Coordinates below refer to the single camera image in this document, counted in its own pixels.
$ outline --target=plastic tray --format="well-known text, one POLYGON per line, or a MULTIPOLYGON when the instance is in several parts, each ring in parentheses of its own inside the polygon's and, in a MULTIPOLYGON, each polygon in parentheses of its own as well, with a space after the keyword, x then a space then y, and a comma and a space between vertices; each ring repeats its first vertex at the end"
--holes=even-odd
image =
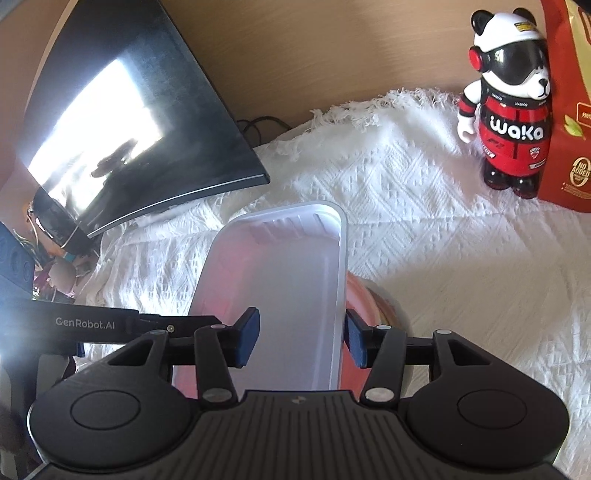
MULTIPOLYGON (((345 214, 327 202, 243 215, 218 233, 189 313, 231 325, 247 307, 260 310, 248 365, 232 370, 239 395, 339 387, 346 244, 345 214)), ((174 384, 195 395, 194 369, 179 368, 174 384)))

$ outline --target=red headphones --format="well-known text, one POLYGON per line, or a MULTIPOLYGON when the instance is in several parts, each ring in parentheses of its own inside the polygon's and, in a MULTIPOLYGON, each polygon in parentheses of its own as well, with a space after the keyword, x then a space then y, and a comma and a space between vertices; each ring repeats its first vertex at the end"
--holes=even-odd
POLYGON ((468 51, 470 63, 480 73, 488 72, 491 67, 491 56, 488 52, 482 51, 480 47, 470 47, 468 51))

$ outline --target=white textured blanket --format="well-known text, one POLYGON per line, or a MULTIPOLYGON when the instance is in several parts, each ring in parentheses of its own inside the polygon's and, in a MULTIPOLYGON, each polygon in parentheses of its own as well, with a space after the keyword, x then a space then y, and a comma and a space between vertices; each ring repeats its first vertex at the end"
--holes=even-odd
MULTIPOLYGON (((107 232, 79 302, 184 314, 211 241, 230 219, 335 202, 349 219, 349 269, 388 290, 415 335, 455 330, 564 399, 571 431, 556 465, 589 478, 591 216, 485 188, 480 153, 456 136, 452 100, 391 92, 315 112, 257 149, 269 186, 107 232)), ((411 392, 427 381, 416 370, 411 392)))

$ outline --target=doll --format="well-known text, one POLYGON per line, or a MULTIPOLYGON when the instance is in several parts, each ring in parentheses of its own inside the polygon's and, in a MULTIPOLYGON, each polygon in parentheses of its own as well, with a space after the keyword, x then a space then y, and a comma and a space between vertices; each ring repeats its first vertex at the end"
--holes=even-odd
POLYGON ((472 28, 469 58, 481 77, 464 90, 457 133, 466 143, 476 139, 475 112, 480 104, 484 182, 491 189, 512 188, 519 197, 532 199, 550 144, 545 40, 525 8, 496 15, 478 10, 472 15, 472 28))

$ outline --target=black monitor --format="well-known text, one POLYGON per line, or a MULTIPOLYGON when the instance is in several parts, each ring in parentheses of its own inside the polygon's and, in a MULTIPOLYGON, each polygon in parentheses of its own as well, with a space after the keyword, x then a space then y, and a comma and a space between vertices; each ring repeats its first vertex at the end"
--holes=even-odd
POLYGON ((77 3, 31 95, 18 153, 90 237, 269 183, 157 0, 77 3))

